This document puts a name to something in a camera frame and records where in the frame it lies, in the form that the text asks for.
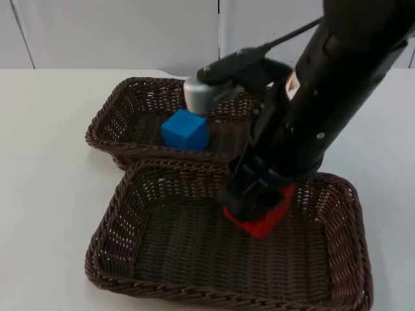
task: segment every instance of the cable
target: cable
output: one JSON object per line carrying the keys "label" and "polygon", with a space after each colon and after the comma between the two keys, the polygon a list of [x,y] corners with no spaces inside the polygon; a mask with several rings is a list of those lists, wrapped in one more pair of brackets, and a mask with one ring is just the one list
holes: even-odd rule
{"label": "cable", "polygon": [[272,49],[273,47],[276,47],[277,45],[286,42],[290,39],[293,39],[294,37],[302,34],[303,32],[306,32],[309,29],[312,29],[313,27],[317,26],[318,24],[321,23],[321,21],[323,20],[323,17],[320,17],[306,25],[304,25],[303,27],[300,27],[299,29],[296,29],[292,32],[290,32],[289,34],[286,34],[278,39],[275,39],[274,41],[268,42],[266,44],[260,45],[258,47],[258,49],[263,50],[264,53],[269,52],[270,49]]}

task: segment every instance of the blue block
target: blue block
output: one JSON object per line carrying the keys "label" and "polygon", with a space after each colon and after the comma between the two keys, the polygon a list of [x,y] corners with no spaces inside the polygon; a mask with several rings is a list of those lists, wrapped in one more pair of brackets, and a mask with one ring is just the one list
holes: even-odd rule
{"label": "blue block", "polygon": [[209,142],[206,120],[179,109],[161,125],[161,136],[166,147],[201,151]]}

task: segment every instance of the white table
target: white table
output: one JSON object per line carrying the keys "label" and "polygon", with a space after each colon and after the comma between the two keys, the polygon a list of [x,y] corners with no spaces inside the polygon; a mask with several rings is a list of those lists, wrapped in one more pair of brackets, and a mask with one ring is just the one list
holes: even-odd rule
{"label": "white table", "polygon": [[[84,134],[113,87],[155,70],[0,71],[0,310],[194,310],[96,289],[84,255],[123,176]],[[358,189],[375,311],[415,305],[415,71],[394,69],[327,152]]]}

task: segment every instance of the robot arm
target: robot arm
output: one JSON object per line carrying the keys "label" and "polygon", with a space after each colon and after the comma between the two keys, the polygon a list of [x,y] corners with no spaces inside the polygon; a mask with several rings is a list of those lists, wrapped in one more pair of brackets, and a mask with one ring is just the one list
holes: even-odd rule
{"label": "robot arm", "polygon": [[[220,195],[225,215],[256,236],[278,221],[264,215],[287,207],[292,185],[320,168],[327,148],[403,52],[415,30],[415,1],[324,0],[317,22],[294,69],[265,58],[268,44],[233,53],[184,85],[187,106],[197,113],[242,87],[263,103]],[[261,227],[266,221],[268,229]]]}

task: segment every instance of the woven basket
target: woven basket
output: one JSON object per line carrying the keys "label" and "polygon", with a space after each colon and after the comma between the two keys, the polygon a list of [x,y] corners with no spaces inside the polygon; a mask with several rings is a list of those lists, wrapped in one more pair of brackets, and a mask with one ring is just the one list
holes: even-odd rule
{"label": "woven basket", "polygon": [[255,239],[223,217],[224,166],[145,160],[128,170],[91,239],[99,288],[240,310],[369,310],[372,276],[353,186],[300,185],[284,221]]}
{"label": "woven basket", "polygon": [[210,143],[204,152],[163,146],[161,125],[186,109],[183,80],[129,78],[112,92],[86,132],[87,143],[110,153],[121,169],[148,157],[225,163],[239,155],[257,100],[247,94],[224,101],[205,115]]}

